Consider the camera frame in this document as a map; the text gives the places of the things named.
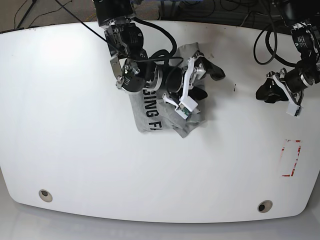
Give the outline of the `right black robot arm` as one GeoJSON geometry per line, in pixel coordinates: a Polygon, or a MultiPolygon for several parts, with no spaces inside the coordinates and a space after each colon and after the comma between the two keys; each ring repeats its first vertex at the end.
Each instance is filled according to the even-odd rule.
{"type": "Polygon", "coordinates": [[[177,103],[183,94],[186,68],[174,37],[162,27],[137,18],[130,0],[95,0],[93,4],[98,25],[104,28],[117,87],[129,94],[132,104],[159,102],[163,95],[177,103]],[[137,23],[164,34],[171,50],[160,49],[148,56],[137,23]]]}

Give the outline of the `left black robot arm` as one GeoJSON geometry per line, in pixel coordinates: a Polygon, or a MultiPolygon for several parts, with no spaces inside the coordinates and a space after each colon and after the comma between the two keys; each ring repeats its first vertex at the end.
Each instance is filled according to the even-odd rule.
{"type": "Polygon", "coordinates": [[[265,46],[270,59],[259,65],[267,65],[273,60],[291,67],[290,71],[267,74],[265,83],[256,91],[255,97],[268,104],[292,100],[300,105],[304,90],[320,82],[320,2],[318,0],[261,0],[270,24],[260,34],[265,35],[265,46]],[[293,44],[300,54],[296,63],[289,62],[277,54],[279,25],[290,29],[293,44]]]}

